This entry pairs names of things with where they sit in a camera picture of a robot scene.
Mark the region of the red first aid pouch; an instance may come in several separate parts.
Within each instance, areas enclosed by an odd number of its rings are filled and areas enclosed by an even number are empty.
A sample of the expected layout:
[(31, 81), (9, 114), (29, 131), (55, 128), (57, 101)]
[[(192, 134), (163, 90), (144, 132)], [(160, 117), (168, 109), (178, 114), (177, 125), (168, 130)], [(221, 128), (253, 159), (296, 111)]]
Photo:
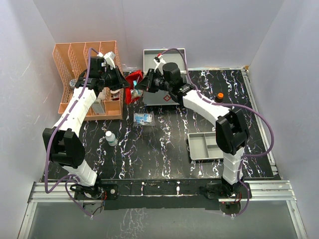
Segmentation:
[(136, 89), (133, 86), (133, 80), (136, 80), (138, 77), (140, 78), (139, 79), (139, 82), (140, 82), (143, 79), (143, 74), (141, 70), (137, 70), (125, 77), (126, 81), (130, 84), (129, 88), (125, 88), (125, 103), (127, 105), (140, 99), (138, 98), (138, 99), (131, 100), (131, 90)]

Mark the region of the cotton swab packet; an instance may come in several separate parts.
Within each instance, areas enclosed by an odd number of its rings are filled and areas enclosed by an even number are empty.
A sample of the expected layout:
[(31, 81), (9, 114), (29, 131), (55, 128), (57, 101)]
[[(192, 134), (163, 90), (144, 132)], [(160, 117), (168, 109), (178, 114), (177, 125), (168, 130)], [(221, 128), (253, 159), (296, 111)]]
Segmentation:
[(143, 95), (143, 90), (132, 89), (131, 90), (131, 100), (138, 99)]

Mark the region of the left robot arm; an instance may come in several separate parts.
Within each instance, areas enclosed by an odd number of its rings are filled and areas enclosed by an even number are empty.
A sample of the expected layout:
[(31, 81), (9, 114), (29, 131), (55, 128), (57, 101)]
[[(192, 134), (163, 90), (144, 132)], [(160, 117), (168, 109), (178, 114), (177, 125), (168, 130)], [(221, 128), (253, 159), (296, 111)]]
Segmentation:
[(113, 52), (89, 57), (88, 67), (78, 77), (66, 110), (52, 128), (45, 128), (42, 133), (46, 149), (44, 181), (48, 181), (49, 164), (58, 164), (68, 171), (67, 179), (75, 179), (76, 191), (93, 199), (102, 195), (103, 186), (85, 160), (79, 132), (88, 110), (104, 88), (120, 90), (129, 87), (114, 58)]

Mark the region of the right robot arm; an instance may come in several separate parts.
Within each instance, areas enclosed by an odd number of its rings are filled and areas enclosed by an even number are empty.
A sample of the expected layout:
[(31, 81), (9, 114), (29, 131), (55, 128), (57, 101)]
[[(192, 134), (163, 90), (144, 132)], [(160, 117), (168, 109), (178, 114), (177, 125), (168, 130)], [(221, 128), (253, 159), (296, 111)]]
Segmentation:
[(198, 113), (215, 127), (217, 146), (223, 152), (221, 182), (212, 188), (218, 196), (235, 197), (242, 185), (242, 156), (249, 137), (248, 127), (241, 110), (232, 110), (204, 96), (196, 87), (186, 82), (176, 63), (150, 68), (135, 86), (149, 93), (166, 91), (176, 103)]

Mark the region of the silver metal medicine case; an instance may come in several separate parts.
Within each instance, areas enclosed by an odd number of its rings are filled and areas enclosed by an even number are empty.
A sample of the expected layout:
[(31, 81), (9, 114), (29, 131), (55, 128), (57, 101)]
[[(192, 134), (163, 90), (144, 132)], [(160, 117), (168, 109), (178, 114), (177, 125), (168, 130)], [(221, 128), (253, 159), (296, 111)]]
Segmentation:
[[(146, 76), (149, 68), (155, 69), (157, 67), (162, 72), (162, 66), (164, 65), (164, 63), (156, 63), (154, 61), (154, 58), (159, 53), (162, 53), (163, 51), (165, 51), (165, 48), (144, 49), (143, 51), (144, 77)], [(169, 62), (176, 63), (180, 69), (183, 81), (185, 83), (188, 83), (188, 79), (186, 78), (186, 69), (185, 69), (182, 56), (176, 50), (170, 50), (166, 52), (164, 55), (162, 55), (161, 61), (164, 61), (166, 63), (169, 63)], [(177, 103), (171, 99), (168, 92), (161, 91), (161, 90), (157, 91), (156, 93), (145, 92), (143, 101), (146, 106), (177, 105)]]

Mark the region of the white oval card package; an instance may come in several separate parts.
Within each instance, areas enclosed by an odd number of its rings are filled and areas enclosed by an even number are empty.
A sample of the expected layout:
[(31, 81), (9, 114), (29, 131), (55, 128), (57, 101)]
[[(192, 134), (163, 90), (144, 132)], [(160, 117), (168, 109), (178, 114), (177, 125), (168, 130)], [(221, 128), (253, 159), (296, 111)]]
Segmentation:
[(117, 101), (120, 97), (120, 90), (111, 90), (110, 91), (110, 94), (111, 94), (111, 100), (112, 101)]

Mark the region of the blue bandage packet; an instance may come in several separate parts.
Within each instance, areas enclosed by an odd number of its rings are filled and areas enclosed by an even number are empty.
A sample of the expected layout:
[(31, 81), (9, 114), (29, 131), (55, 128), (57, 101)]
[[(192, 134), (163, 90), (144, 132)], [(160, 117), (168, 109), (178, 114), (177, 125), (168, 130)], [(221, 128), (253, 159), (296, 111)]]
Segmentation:
[(155, 125), (154, 113), (144, 113), (144, 114), (134, 113), (133, 125), (134, 126), (154, 126)]

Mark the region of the grey stationery box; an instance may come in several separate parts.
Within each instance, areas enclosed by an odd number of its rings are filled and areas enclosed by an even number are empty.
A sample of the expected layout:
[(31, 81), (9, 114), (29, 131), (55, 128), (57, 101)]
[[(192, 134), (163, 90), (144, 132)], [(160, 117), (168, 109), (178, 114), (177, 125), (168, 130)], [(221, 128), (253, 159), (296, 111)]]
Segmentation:
[(93, 109), (93, 112), (96, 115), (104, 115), (105, 114), (104, 102), (100, 98), (97, 98), (94, 101), (94, 103), (91, 105), (91, 108)]

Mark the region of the round blue white tin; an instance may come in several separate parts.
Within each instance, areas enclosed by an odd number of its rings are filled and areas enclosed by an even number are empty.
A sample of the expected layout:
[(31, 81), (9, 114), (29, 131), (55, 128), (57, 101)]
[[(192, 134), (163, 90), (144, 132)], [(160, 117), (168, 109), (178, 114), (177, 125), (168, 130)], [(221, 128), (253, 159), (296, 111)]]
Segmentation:
[(76, 79), (72, 79), (69, 81), (69, 86), (71, 89), (74, 89), (76, 86), (77, 80)]

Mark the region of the clear bottle white cap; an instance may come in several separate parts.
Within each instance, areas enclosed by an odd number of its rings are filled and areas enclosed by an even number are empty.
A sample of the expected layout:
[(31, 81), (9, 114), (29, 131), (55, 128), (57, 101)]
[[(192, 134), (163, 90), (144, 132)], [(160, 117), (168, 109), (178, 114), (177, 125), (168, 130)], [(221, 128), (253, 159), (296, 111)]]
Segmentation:
[(117, 140), (115, 134), (112, 133), (111, 131), (107, 131), (105, 133), (105, 139), (107, 140), (107, 142), (110, 146), (116, 146), (118, 143), (118, 140)]

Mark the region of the orange plastic file organizer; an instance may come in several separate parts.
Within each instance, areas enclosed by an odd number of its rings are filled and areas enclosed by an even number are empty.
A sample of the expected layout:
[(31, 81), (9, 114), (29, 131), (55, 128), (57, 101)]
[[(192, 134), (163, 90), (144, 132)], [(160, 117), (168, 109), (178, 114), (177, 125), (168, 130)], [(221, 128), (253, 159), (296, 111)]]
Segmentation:
[[(122, 71), (116, 41), (56, 44), (53, 50), (53, 59), (64, 87), (58, 110), (60, 115), (64, 113), (73, 96), (73, 89), (70, 88), (69, 81), (77, 79), (80, 74), (87, 69), (88, 50), (91, 47), (103, 54), (113, 51), (116, 54), (114, 62), (118, 65), (120, 71)], [(96, 115), (93, 112), (93, 109), (90, 108), (85, 120), (120, 120), (123, 118), (123, 89), (120, 89), (120, 97), (117, 101), (111, 100), (109, 88), (104, 88), (104, 90), (99, 94), (99, 98), (104, 102), (105, 114)]]

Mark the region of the brown bottle orange cap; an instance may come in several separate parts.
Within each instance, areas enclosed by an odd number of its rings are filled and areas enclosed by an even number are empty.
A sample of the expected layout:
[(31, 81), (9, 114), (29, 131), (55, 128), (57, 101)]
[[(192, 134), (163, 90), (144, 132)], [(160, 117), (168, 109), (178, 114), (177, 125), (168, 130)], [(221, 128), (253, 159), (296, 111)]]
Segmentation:
[(217, 103), (222, 103), (224, 99), (224, 94), (223, 93), (218, 93), (217, 96), (215, 97), (215, 101)]

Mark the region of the grey plastic tray insert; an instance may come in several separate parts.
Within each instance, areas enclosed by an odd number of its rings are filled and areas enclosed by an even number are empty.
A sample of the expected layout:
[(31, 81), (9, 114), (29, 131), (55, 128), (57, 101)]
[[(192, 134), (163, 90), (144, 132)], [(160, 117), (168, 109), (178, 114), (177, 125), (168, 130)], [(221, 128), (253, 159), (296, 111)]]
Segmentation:
[(189, 133), (187, 141), (192, 161), (204, 162), (223, 159), (223, 152), (217, 145), (215, 132)]

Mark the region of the aluminium frame rail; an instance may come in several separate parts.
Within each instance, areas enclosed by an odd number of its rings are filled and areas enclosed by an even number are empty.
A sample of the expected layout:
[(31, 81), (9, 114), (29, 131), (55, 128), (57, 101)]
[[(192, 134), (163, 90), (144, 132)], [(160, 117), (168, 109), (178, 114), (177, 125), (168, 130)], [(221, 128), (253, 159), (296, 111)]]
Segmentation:
[(305, 239), (289, 181), (250, 181), (251, 196), (214, 199), (204, 180), (110, 181), (88, 198), (35, 183), (20, 239)]

